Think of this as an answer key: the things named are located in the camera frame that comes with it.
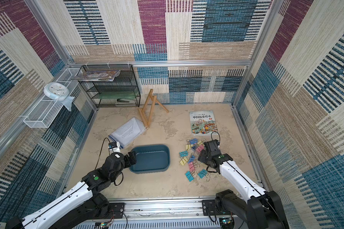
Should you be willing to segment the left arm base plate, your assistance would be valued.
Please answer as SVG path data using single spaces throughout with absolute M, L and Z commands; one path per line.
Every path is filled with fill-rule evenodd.
M 124 208 L 124 202 L 110 202 L 104 219 L 122 219 Z

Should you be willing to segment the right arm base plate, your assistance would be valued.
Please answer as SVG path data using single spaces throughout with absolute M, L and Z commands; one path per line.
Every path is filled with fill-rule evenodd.
M 214 199 L 202 200 L 201 203 L 202 203 L 204 216 L 210 215 L 212 217 L 212 216 L 230 215 L 229 213 L 218 210 Z

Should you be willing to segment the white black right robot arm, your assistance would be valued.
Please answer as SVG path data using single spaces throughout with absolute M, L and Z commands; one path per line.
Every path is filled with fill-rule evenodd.
M 213 203 L 203 203 L 204 215 L 217 222 L 217 214 L 232 214 L 246 223 L 249 229 L 287 229 L 281 198 L 275 191 L 266 191 L 251 180 L 228 154 L 222 154 L 218 140 L 204 143 L 198 161 L 225 177 L 238 191 L 225 190 L 216 194 Z

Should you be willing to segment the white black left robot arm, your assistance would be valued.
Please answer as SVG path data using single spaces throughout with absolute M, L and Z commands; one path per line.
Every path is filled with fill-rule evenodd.
M 71 229 L 94 217 L 107 216 L 112 210 L 102 190 L 115 183 L 123 169 L 136 162 L 134 151 L 127 155 L 111 153 L 101 168 L 89 172 L 65 194 L 30 215 L 11 218 L 5 228 Z

